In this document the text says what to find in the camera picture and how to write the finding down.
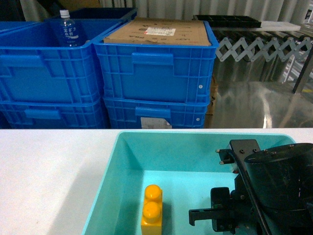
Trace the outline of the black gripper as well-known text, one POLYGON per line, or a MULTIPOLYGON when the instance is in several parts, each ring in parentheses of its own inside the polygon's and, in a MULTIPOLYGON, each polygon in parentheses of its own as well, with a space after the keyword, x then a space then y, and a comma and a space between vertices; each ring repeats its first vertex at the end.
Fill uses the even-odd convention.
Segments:
MULTIPOLYGON (((217 187, 210 191, 212 208, 230 210, 229 218, 212 219, 213 230, 224 235, 262 235, 263 231, 240 174, 235 177, 234 186, 234 190, 217 187)), ((189 210, 189 224, 195 226, 198 220, 211 219, 211 212, 211 209, 189 210)))

